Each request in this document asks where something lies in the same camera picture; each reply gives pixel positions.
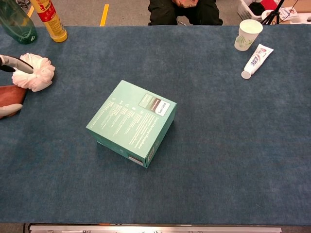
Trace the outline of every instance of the philips logo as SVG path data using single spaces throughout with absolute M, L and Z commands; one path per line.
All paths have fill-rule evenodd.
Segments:
M 166 111 L 168 110 L 169 106 L 170 106 L 170 103 L 167 103 L 161 100 L 159 105 L 155 109 L 155 113 L 163 117 Z

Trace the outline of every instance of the plastic bottle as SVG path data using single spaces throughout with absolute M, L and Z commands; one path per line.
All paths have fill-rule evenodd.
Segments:
M 37 38 L 33 22 L 14 0 L 0 0 L 0 24 L 21 44 L 32 43 Z
M 51 0 L 30 0 L 51 38 L 56 42 L 67 39 L 67 31 L 60 21 Z

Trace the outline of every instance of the yellow bottle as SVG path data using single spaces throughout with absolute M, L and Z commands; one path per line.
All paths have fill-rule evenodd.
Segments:
M 67 39 L 67 31 L 60 21 L 51 0 L 30 0 L 51 38 L 56 42 Z

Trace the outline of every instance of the green bottle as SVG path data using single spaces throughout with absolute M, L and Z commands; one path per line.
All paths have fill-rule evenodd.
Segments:
M 21 44 L 32 43 L 37 38 L 34 23 L 15 0 L 0 0 L 0 24 Z

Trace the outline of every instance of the white loofah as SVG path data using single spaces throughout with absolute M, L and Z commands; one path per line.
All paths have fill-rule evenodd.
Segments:
M 41 91 L 52 84 L 55 67 L 51 65 L 48 58 L 27 53 L 20 59 L 30 64 L 34 68 L 34 73 L 27 74 L 16 69 L 12 76 L 15 85 L 32 91 Z

